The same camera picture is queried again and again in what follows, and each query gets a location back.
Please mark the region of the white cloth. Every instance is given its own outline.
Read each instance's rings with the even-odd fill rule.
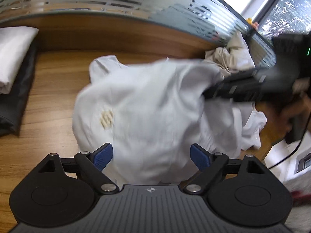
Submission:
[[[231,73],[255,68],[248,46],[240,31],[234,33],[226,47],[207,51],[205,60],[219,66],[222,75],[225,77],[230,76]]]
[[[0,93],[11,91],[15,77],[38,29],[26,26],[0,29]]]
[[[246,151],[250,147],[259,149],[261,147],[259,132],[267,123],[264,113],[252,111],[247,123],[242,128],[242,145],[241,149]]]
[[[214,65],[167,59],[127,67],[108,56],[91,63],[90,78],[92,84],[77,96],[73,132],[83,151],[112,144],[104,173],[119,186],[188,179],[197,172],[189,153],[193,143],[239,156],[253,106],[204,101],[202,92],[223,78]],[[247,136],[259,128],[252,123]]]

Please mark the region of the beige cloth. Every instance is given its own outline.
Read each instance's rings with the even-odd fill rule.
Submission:
[[[224,77],[232,73],[255,68],[248,46],[240,31],[235,32],[226,47],[218,47],[205,53],[205,60],[215,63]]]

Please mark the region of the black cloth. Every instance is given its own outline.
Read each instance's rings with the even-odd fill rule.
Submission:
[[[37,47],[32,43],[9,94],[0,94],[0,136],[19,134],[29,91],[35,75]]]

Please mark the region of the blue gripper pad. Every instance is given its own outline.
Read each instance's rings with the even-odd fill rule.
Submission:
[[[90,154],[90,161],[100,171],[103,171],[110,160],[112,160],[113,154],[112,145],[110,143],[105,143],[103,146],[99,147],[96,151]]]
[[[203,171],[205,168],[211,165],[211,156],[212,154],[207,152],[198,144],[194,143],[190,147],[190,158],[200,171]]]

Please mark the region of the folded white towel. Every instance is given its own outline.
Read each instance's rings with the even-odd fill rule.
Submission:
[[[38,29],[26,26],[0,29],[0,93],[11,91],[21,63]]]

